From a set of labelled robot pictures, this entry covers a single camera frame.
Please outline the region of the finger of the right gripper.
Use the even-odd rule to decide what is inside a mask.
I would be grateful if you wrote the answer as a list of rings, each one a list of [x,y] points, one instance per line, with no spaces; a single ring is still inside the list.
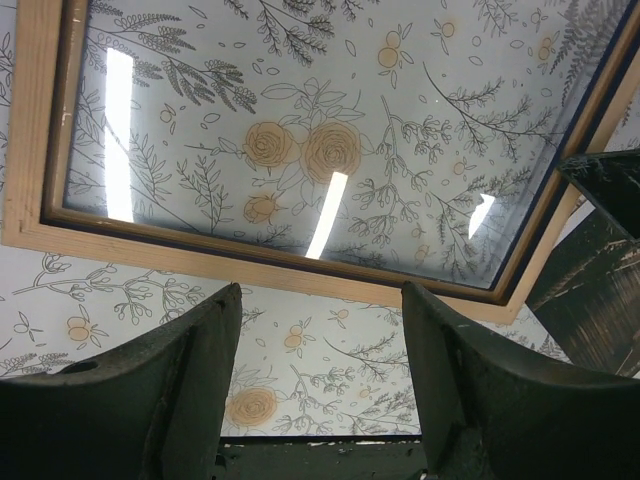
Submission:
[[[627,238],[639,239],[639,149],[573,155],[557,170]]]

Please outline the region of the clear acrylic sheet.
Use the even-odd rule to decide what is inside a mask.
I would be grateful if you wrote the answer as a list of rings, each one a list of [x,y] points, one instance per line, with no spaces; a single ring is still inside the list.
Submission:
[[[494,286],[626,1],[92,1],[66,208]]]

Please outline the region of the wooden picture frame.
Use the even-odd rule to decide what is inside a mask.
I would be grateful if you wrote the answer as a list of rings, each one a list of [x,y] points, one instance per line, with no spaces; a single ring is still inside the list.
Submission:
[[[92,216],[53,206],[63,187],[88,1],[17,1],[16,66],[9,121],[2,244],[311,295],[400,307],[416,281],[458,312],[513,323],[580,195],[553,172],[491,291],[446,285],[285,254],[226,240]],[[562,155],[606,146],[639,81],[639,1],[632,1],[599,77],[590,87]]]

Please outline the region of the boardwalk landscape photo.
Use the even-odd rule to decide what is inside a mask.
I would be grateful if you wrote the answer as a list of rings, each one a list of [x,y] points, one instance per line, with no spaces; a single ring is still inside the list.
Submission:
[[[573,364],[639,376],[639,245],[586,199],[526,304]]]

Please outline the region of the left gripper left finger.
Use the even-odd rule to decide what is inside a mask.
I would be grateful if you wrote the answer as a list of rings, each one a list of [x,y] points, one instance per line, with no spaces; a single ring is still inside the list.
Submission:
[[[210,479],[242,323],[230,284],[55,374],[1,384],[5,479]]]

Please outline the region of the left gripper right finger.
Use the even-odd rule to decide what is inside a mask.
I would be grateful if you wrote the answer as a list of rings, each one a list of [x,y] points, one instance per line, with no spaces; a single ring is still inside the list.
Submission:
[[[402,314],[431,479],[635,479],[639,383],[530,350],[406,283]]]

